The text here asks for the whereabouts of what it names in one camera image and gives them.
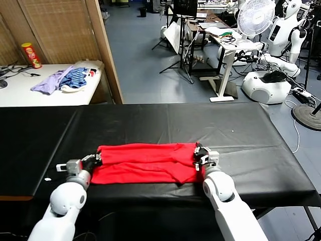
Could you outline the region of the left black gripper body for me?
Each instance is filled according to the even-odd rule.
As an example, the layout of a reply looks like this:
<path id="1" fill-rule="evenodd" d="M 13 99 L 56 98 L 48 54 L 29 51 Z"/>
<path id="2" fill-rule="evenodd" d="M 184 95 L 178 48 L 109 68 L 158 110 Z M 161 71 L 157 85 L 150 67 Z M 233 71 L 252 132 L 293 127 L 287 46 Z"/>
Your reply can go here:
<path id="1" fill-rule="evenodd" d="M 87 172 L 93 172 L 96 167 L 101 166 L 100 159 L 89 158 L 87 160 L 82 161 L 82 169 Z"/>

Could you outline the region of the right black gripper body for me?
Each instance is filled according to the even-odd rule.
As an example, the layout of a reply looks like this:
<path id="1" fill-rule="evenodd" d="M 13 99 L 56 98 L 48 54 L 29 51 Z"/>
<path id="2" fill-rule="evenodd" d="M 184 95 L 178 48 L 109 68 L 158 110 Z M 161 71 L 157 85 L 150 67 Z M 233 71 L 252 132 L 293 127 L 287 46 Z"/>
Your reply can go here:
<path id="1" fill-rule="evenodd" d="M 201 166 L 209 164 L 209 151 L 208 150 L 198 150 L 194 151 L 193 154 L 195 169 L 200 170 Z"/>

